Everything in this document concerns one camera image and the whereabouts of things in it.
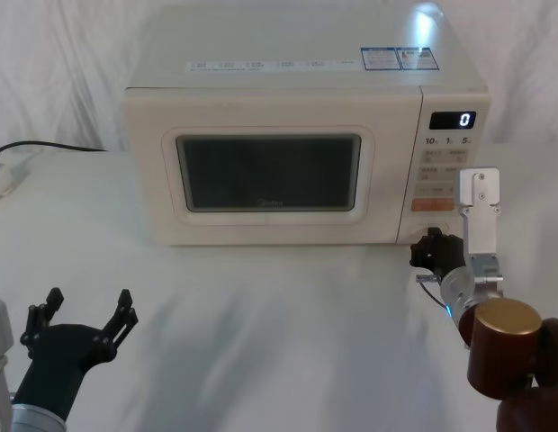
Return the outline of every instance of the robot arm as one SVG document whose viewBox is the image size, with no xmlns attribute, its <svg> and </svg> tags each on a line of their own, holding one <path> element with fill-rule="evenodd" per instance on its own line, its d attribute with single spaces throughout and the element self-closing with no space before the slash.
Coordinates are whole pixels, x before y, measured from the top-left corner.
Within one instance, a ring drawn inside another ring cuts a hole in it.
<svg viewBox="0 0 558 432">
<path fill-rule="evenodd" d="M 418 275 L 418 282 L 440 285 L 447 313 L 471 349 L 470 384 L 502 400 L 531 386 L 542 320 L 527 304 L 505 298 L 499 287 L 499 170 L 462 170 L 457 192 L 463 239 L 429 229 L 411 246 L 410 263 L 433 272 Z"/>
<path fill-rule="evenodd" d="M 100 363 L 111 362 L 117 348 L 137 324 L 128 290 L 123 290 L 115 313 L 103 329 L 50 321 L 63 302 L 59 288 L 46 303 L 31 306 L 21 343 L 32 360 L 19 390 L 9 401 L 3 370 L 0 374 L 1 430 L 13 432 L 64 432 L 65 421 L 86 373 Z M 0 361 L 13 345 L 5 304 L 0 302 L 0 330 L 8 337 L 0 347 Z"/>
</svg>

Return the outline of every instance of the microwave button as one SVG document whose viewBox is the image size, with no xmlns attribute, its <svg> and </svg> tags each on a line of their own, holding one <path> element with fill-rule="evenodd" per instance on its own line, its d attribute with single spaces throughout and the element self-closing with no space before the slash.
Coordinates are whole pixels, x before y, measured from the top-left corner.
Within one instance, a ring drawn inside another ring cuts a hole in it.
<svg viewBox="0 0 558 432">
<path fill-rule="evenodd" d="M 419 169 L 418 180 L 438 180 L 439 168 L 436 166 L 423 166 Z"/>
<path fill-rule="evenodd" d="M 443 153 L 443 162 L 465 164 L 469 157 L 469 150 L 445 150 Z"/>
<path fill-rule="evenodd" d="M 453 183 L 418 183 L 415 186 L 415 196 L 451 197 L 454 189 Z"/>
<path fill-rule="evenodd" d="M 424 164 L 436 164 L 443 162 L 444 158 L 445 152 L 443 150 L 425 150 L 422 160 Z"/>
<path fill-rule="evenodd" d="M 452 198 L 416 198 L 411 202 L 412 212 L 451 212 L 454 208 Z"/>
<path fill-rule="evenodd" d="M 437 178 L 440 180 L 455 180 L 461 168 L 459 166 L 444 166 L 439 169 Z"/>
</svg>

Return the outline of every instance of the power cord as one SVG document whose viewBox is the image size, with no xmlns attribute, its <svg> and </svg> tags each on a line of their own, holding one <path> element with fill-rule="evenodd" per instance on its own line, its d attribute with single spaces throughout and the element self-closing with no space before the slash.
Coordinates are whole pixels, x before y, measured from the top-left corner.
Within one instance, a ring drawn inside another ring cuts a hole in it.
<svg viewBox="0 0 558 432">
<path fill-rule="evenodd" d="M 0 147 L 0 153 L 2 153 L 3 151 L 6 151 L 8 149 L 12 149 L 13 147 L 20 147 L 20 146 L 44 146 L 44 147 L 55 147 L 57 149 L 76 150 L 76 151 L 105 151 L 105 150 L 99 149 L 99 148 L 68 146 L 66 144 L 58 144 L 57 142 L 16 141 L 16 142 L 12 142 L 11 144 L 6 144 L 6 145 Z"/>
<path fill-rule="evenodd" d="M 425 286 L 424 283 L 419 282 L 419 285 L 421 285 L 421 288 L 423 288 L 423 291 L 424 291 L 425 293 L 427 293 L 427 295 L 428 295 L 429 297 L 431 297 L 431 300 L 432 300 L 433 302 L 437 303 L 437 304 L 438 304 L 439 306 L 441 306 L 443 309 L 447 309 L 447 307 L 445 306 L 445 304 L 442 303 L 440 300 L 438 300 L 437 297 L 436 297 L 435 295 L 433 295 L 433 294 L 427 289 L 427 287 Z"/>
</svg>

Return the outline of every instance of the white fabric backdrop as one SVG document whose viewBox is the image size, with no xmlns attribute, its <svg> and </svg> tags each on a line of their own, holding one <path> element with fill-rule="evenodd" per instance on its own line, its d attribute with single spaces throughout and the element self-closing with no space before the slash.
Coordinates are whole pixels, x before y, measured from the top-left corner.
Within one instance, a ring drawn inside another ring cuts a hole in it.
<svg viewBox="0 0 558 432">
<path fill-rule="evenodd" d="M 126 149 L 122 90 L 149 17 L 164 3 L 0 0 L 0 145 L 37 139 Z M 557 142 L 558 0 L 439 3 L 493 94 L 485 140 Z"/>
</svg>

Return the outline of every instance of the microwave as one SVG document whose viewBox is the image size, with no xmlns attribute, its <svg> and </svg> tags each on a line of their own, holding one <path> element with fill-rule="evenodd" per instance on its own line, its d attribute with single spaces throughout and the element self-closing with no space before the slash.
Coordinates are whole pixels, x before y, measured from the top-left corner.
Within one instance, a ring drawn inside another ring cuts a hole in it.
<svg viewBox="0 0 558 432">
<path fill-rule="evenodd" d="M 433 4 L 174 5 L 123 111 L 157 242 L 388 244 L 461 235 L 490 100 Z"/>
</svg>

